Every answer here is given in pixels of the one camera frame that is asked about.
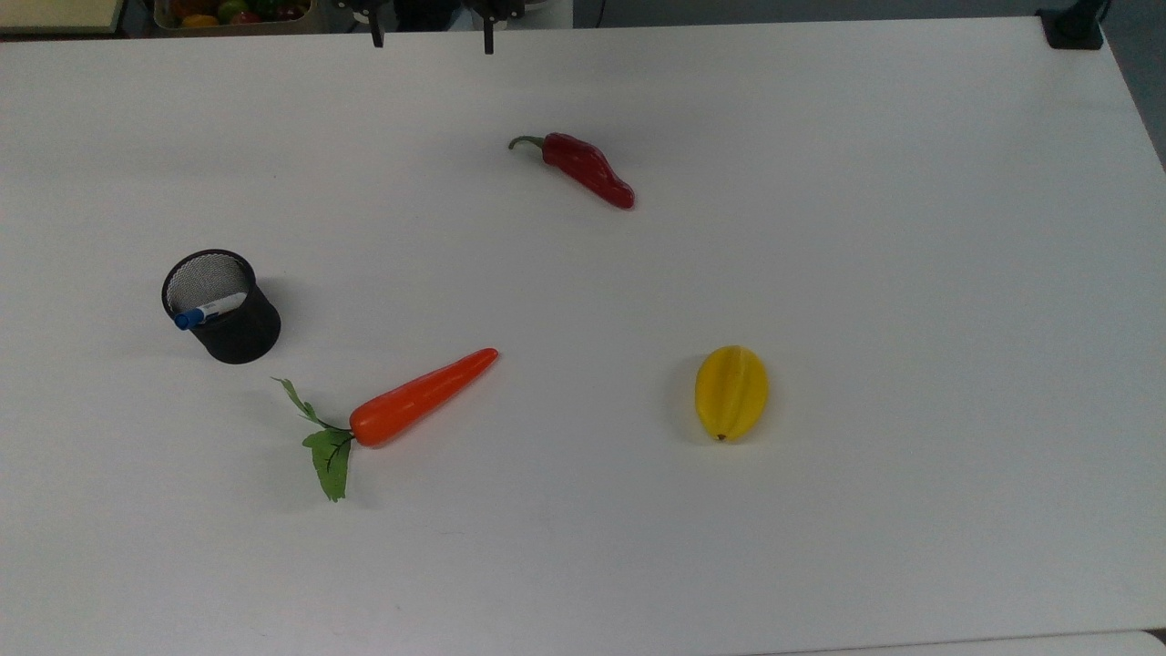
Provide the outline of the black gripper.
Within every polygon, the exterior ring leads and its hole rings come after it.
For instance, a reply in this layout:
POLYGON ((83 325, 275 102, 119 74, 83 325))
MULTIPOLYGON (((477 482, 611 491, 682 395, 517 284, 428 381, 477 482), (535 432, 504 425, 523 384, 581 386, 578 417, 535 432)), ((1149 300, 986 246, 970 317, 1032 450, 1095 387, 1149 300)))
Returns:
POLYGON ((493 55, 496 52, 496 29, 493 26, 498 21, 506 21, 510 17, 522 17, 526 12, 525 1, 333 1, 338 8, 346 8, 354 14, 368 13, 368 31, 373 40, 374 48, 384 48, 384 27, 375 9, 388 5, 393 10, 396 21, 417 22, 424 20, 437 20, 443 17, 448 21, 454 17, 454 13, 459 8, 465 8, 478 14, 482 20, 482 34, 484 40, 484 52, 493 55))

